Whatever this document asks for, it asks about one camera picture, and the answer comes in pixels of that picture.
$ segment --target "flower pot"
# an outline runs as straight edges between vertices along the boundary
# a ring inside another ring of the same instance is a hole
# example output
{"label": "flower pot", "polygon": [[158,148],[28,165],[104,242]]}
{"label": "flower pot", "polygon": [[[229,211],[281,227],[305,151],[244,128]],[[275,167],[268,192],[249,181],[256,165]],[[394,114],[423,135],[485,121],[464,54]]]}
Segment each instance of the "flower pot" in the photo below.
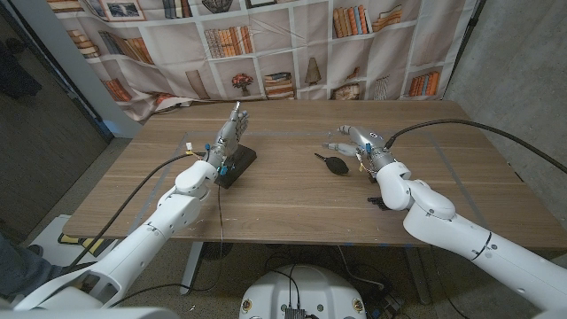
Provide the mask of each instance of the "flower pot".
{"label": "flower pot", "polygon": [[248,88],[246,88],[246,86],[242,87],[242,96],[243,97],[249,97],[250,96],[250,91],[248,90]]}

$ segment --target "picture frame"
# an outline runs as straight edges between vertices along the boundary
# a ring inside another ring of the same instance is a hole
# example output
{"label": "picture frame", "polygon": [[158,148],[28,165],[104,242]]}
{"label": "picture frame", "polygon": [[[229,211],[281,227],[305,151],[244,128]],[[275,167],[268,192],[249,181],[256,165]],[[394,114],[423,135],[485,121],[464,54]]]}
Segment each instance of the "picture frame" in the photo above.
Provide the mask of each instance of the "picture frame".
{"label": "picture frame", "polygon": [[246,0],[248,9],[259,8],[264,5],[276,4],[275,0]]}
{"label": "picture frame", "polygon": [[137,0],[100,0],[109,22],[145,21]]}

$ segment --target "cloth backdrop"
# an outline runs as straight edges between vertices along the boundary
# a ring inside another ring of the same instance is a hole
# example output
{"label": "cloth backdrop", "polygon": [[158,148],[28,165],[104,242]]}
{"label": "cloth backdrop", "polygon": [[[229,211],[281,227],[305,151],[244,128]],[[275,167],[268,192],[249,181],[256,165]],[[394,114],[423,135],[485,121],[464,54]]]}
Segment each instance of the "cloth backdrop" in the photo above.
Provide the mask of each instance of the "cloth backdrop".
{"label": "cloth backdrop", "polygon": [[475,6],[47,1],[117,107],[137,121],[193,100],[440,99]]}

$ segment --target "wire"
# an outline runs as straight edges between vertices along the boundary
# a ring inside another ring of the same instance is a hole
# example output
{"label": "wire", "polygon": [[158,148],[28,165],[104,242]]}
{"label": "wire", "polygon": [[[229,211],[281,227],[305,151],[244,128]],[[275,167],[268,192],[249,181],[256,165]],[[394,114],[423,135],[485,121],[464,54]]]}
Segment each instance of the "wire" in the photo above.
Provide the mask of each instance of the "wire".
{"label": "wire", "polygon": [[[279,270],[268,269],[268,271],[273,271],[273,272],[275,272],[275,273],[277,273],[277,274],[280,274],[280,275],[282,275],[282,276],[286,276],[286,277],[290,278],[290,280],[293,282],[293,284],[295,284],[295,290],[296,290],[297,293],[298,293],[298,304],[299,304],[299,288],[298,288],[298,284],[295,282],[295,279],[291,278],[291,276],[286,275],[285,273],[283,273],[283,272],[281,272],[281,271],[279,271]],[[289,307],[291,307],[291,286],[290,286],[290,304],[289,304]]]}
{"label": "wire", "polygon": [[412,125],[410,127],[404,128],[403,130],[399,131],[398,133],[394,134],[392,137],[390,137],[390,139],[388,140],[388,142],[386,142],[385,144],[385,148],[386,149],[390,149],[393,145],[393,143],[395,142],[396,138],[398,138],[398,136],[407,133],[411,130],[414,130],[416,128],[423,128],[426,126],[430,126],[430,125],[436,125],[436,124],[447,124],[447,123],[456,123],[456,124],[463,124],[463,125],[469,125],[475,128],[481,128],[481,129],[485,129],[487,131],[491,131],[493,133],[496,133],[498,135],[504,136],[520,145],[522,145],[523,147],[525,147],[526,149],[534,152],[536,155],[540,156],[541,158],[543,158],[544,160],[548,161],[549,163],[551,163],[553,166],[559,168],[560,170],[562,170],[565,174],[567,174],[567,167],[563,164],[561,164],[560,162],[558,162],[557,160],[553,159],[551,156],[547,155],[546,153],[540,151],[539,149],[535,148],[534,146],[532,146],[531,144],[527,143],[526,141],[511,135],[510,133],[504,132],[503,130],[497,129],[497,128],[493,128],[490,127],[488,125],[485,124],[480,124],[474,121],[466,121],[466,120],[457,120],[457,119],[443,119],[443,120],[435,120],[435,121],[426,121],[423,123],[419,123],[416,125]]}
{"label": "wire", "polygon": [[[290,303],[291,303],[291,273],[293,272],[293,269],[297,265],[298,265],[297,263],[294,263],[293,266],[291,266],[291,270],[290,270]],[[298,309],[301,309],[301,303],[299,302],[299,290],[298,290]]]}
{"label": "wire", "polygon": [[195,288],[191,288],[191,287],[189,287],[188,285],[185,285],[185,284],[178,284],[178,283],[173,283],[173,284],[160,284],[160,285],[155,285],[155,286],[153,286],[153,287],[149,287],[149,288],[142,289],[141,291],[134,292],[134,293],[132,293],[132,294],[130,294],[130,295],[128,295],[128,296],[122,298],[121,300],[118,300],[118,301],[114,302],[112,305],[110,305],[110,306],[108,306],[108,307],[115,307],[115,306],[119,305],[120,303],[122,303],[122,302],[124,302],[124,301],[126,301],[126,300],[129,300],[130,298],[132,298],[132,297],[134,297],[134,296],[139,295],[140,293],[149,292],[149,291],[152,291],[152,290],[155,290],[155,289],[165,288],[165,287],[182,287],[182,288],[188,289],[190,292],[191,292],[191,291],[194,291],[194,292],[208,292],[208,291],[210,291],[211,289],[214,288],[214,287],[211,287],[211,288],[206,288],[206,289],[195,289]]}
{"label": "wire", "polygon": [[376,284],[378,287],[380,287],[380,290],[383,290],[385,288],[384,284],[382,284],[382,283],[375,282],[375,281],[368,280],[368,279],[364,279],[364,278],[360,278],[360,277],[353,275],[351,273],[351,271],[348,269],[348,266],[346,265],[346,259],[345,259],[345,255],[343,254],[343,251],[340,249],[339,245],[337,245],[337,247],[338,247],[338,251],[340,252],[340,256],[343,258],[343,262],[345,263],[346,272],[348,273],[349,276],[351,276],[352,278],[354,278],[356,280],[360,280],[362,282],[365,282],[365,283]]}
{"label": "wire", "polygon": [[118,208],[118,210],[116,211],[116,213],[114,213],[114,216],[106,223],[106,225],[98,232],[98,234],[95,236],[95,238],[90,242],[90,244],[88,246],[86,246],[82,252],[79,254],[79,256],[77,256],[77,258],[74,259],[74,261],[71,263],[71,265],[69,265],[68,267],[66,267],[66,269],[64,270],[63,274],[67,274],[69,272],[71,272],[73,270],[73,268],[79,263],[79,261],[81,261],[82,257],[84,257],[90,250],[90,248],[92,248],[97,242],[98,240],[105,234],[105,232],[110,228],[110,226],[113,224],[114,221],[116,221],[116,218],[118,218],[118,216],[120,215],[120,213],[122,213],[122,211],[124,210],[124,208],[126,207],[126,205],[130,202],[130,200],[138,193],[138,191],[140,191],[140,189],[142,188],[142,186],[144,186],[144,184],[146,182],[148,182],[148,180],[150,180],[150,178],[156,174],[156,172],[158,172],[162,167],[164,167],[165,165],[174,162],[178,159],[182,159],[185,157],[189,157],[191,156],[191,154],[183,154],[183,155],[179,155],[176,156],[172,159],[166,160],[165,162],[163,162],[162,164],[160,164],[158,167],[155,167],[137,186],[136,188],[132,191],[132,193],[130,194],[130,196],[128,196],[128,198],[126,198],[126,200],[124,201],[124,203],[122,203],[122,206],[120,206],[120,208]]}
{"label": "wire", "polygon": [[435,259],[435,253],[433,252],[433,246],[430,245],[429,248],[431,249],[431,256],[433,257],[433,264],[435,265],[435,272],[437,273],[437,278],[438,278],[439,282],[441,283],[441,288],[443,288],[443,293],[445,294],[445,298],[447,298],[447,300],[449,301],[449,303],[453,307],[454,311],[459,313],[459,315],[461,315],[461,317],[463,317],[465,319],[469,319],[469,317],[466,316],[464,313],[462,313],[461,310],[457,309],[457,307],[454,305],[453,301],[449,298],[449,295],[447,294],[447,289],[445,288],[445,285],[443,284],[443,280],[441,280],[441,274],[439,273],[439,267],[437,266],[437,260]]}

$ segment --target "white robotic arm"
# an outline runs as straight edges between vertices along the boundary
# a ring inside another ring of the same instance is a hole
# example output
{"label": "white robotic arm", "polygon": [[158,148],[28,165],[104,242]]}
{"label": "white robotic arm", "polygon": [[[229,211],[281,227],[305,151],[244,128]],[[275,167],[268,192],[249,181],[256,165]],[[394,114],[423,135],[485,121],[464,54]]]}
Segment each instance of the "white robotic arm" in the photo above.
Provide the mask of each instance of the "white robotic arm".
{"label": "white robotic arm", "polygon": [[167,240],[197,219],[201,202],[209,194],[205,180],[214,181],[221,173],[224,160],[246,130],[248,115],[238,109],[239,103],[207,155],[175,178],[175,186],[161,197],[157,210],[144,224],[101,261],[49,281],[14,310],[104,308],[122,299]]}
{"label": "white robotic arm", "polygon": [[566,269],[460,216],[448,198],[425,182],[409,181],[411,173],[385,149],[378,134],[349,126],[338,130],[369,160],[385,205],[409,209],[403,222],[409,234],[469,259],[543,310],[566,307]]}

